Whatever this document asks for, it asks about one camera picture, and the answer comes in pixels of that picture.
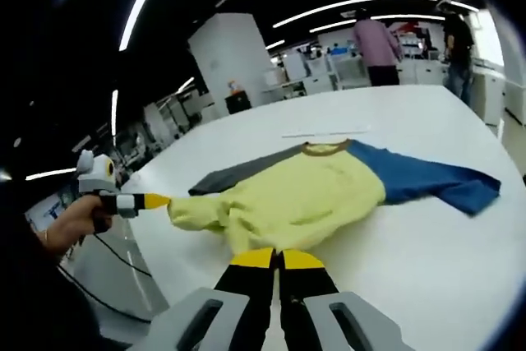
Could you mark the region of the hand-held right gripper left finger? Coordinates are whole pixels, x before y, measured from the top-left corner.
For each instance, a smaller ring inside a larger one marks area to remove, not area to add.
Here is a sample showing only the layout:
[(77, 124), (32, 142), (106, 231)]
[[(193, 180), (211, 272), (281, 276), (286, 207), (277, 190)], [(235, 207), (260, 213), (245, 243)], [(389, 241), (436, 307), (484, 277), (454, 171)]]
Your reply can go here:
[(260, 350), (270, 325), (272, 247), (235, 256), (214, 288), (199, 288), (159, 314), (143, 350)]

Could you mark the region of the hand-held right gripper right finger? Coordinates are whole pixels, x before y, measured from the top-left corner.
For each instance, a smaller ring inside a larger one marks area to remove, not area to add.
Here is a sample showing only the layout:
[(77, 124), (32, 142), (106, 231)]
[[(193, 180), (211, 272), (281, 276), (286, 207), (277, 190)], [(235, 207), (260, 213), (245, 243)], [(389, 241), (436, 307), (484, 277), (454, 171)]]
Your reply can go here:
[(298, 250), (278, 255), (280, 325), (289, 350), (410, 350), (400, 327), (353, 292), (340, 292), (323, 263)]

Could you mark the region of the person's left hand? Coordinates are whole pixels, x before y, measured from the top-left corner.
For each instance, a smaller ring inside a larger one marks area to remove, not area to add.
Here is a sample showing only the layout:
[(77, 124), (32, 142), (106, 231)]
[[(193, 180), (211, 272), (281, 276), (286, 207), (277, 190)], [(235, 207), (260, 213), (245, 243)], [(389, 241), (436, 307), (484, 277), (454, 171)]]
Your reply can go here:
[(86, 195), (74, 201), (44, 232), (46, 248), (55, 255), (63, 255), (82, 237), (93, 234), (93, 213), (101, 207), (98, 196)]

